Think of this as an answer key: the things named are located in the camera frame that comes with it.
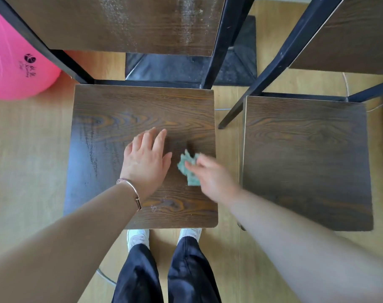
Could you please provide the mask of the person's right forearm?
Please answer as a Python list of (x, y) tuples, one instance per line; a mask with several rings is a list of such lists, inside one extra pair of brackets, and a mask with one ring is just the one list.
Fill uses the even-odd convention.
[(383, 303), (383, 258), (239, 186), (225, 195), (302, 302)]

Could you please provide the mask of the white shoe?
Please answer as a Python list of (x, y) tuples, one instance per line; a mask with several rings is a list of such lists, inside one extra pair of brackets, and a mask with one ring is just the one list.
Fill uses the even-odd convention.
[(127, 230), (127, 247), (128, 251), (132, 249), (135, 245), (143, 244), (148, 249), (149, 246), (149, 229), (129, 229)]
[(197, 242), (199, 242), (200, 236), (202, 233), (202, 228), (187, 228), (187, 229), (181, 229), (179, 234), (178, 243), (184, 238), (184, 237), (192, 237)]

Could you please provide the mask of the black square table base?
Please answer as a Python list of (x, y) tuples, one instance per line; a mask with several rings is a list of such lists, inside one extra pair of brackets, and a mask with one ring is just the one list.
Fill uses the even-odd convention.
[[(125, 80), (201, 83), (209, 57), (127, 53)], [(214, 86), (250, 86), (257, 78), (256, 19), (248, 15), (228, 48)]]

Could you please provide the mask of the white left shoe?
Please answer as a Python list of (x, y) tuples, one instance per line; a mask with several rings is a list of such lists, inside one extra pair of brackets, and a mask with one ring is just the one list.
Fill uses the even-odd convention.
[(149, 246), (149, 229), (129, 229), (127, 230), (127, 247), (128, 251), (132, 249), (135, 245), (143, 244), (148, 249)]

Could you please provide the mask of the black trousers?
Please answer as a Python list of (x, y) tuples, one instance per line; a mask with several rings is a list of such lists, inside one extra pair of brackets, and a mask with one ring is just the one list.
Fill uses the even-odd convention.
[[(213, 271), (196, 239), (182, 238), (168, 272), (169, 303), (221, 303)], [(156, 261), (144, 244), (130, 250), (112, 303), (164, 303)]]

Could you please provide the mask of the person's left forearm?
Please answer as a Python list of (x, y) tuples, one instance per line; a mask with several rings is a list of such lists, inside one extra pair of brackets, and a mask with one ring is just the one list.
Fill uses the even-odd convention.
[(77, 303), (136, 197), (123, 181), (0, 255), (0, 303)]

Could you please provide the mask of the green cleaning cloth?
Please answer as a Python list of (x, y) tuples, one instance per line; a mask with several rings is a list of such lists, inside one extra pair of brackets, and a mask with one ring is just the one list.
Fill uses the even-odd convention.
[(185, 165), (186, 162), (189, 162), (192, 165), (196, 165), (199, 155), (200, 153), (195, 153), (195, 155), (192, 157), (189, 151), (185, 149), (185, 152), (181, 154), (180, 161), (177, 164), (179, 171), (184, 176), (186, 176), (188, 186), (200, 187), (200, 181), (198, 177), (193, 172), (191, 172), (188, 168), (186, 168), (186, 165)]

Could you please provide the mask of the pink exercise ball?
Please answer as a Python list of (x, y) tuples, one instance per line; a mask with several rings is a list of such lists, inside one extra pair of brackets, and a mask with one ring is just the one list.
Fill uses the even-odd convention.
[(61, 69), (38, 52), (0, 15), (0, 100), (35, 96), (52, 86)]

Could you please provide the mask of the person's right hand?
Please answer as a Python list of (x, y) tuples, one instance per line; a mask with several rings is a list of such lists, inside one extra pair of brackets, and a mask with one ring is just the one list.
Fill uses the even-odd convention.
[(202, 192), (215, 203), (227, 207), (239, 202), (243, 198), (241, 187), (234, 181), (228, 170), (218, 161), (219, 169), (208, 177), (198, 177)]

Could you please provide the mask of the person's left hand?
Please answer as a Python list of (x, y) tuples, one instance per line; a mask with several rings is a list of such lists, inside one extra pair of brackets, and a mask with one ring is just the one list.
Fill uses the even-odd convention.
[(162, 170), (165, 138), (167, 130), (157, 130), (151, 152), (141, 151), (141, 141), (144, 132), (133, 138), (133, 150), (128, 158), (123, 159), (122, 170), (119, 179), (129, 181), (136, 189), (141, 203), (147, 199), (162, 185), (167, 174)]

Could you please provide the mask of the white right shoe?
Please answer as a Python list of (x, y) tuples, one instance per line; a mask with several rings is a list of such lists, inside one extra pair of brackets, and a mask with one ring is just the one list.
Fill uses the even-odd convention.
[(192, 237), (197, 242), (199, 242), (200, 236), (202, 233), (202, 228), (187, 228), (187, 229), (181, 229), (179, 234), (178, 243), (184, 238), (184, 237)]

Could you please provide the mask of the dark wood chair black frame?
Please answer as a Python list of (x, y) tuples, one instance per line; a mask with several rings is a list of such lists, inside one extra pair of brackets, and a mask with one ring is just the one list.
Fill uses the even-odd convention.
[(218, 128), (243, 114), (240, 184), (334, 231), (374, 228), (366, 101), (264, 92), (287, 68), (383, 75), (383, 0), (312, 0)]
[(7, 3), (0, 0), (0, 15), (43, 55), (71, 64), (63, 69), (81, 72), (75, 87), (64, 216), (113, 185), (122, 168), (121, 154), (136, 133), (156, 126), (166, 128), (164, 154), (171, 166), (160, 188), (142, 206), (125, 229), (214, 228), (218, 205), (197, 186), (189, 186), (177, 164), (184, 150), (215, 155), (214, 91), (209, 90), (255, 0), (225, 0), (213, 56), (201, 83), (96, 80), (62, 50), (50, 50)]

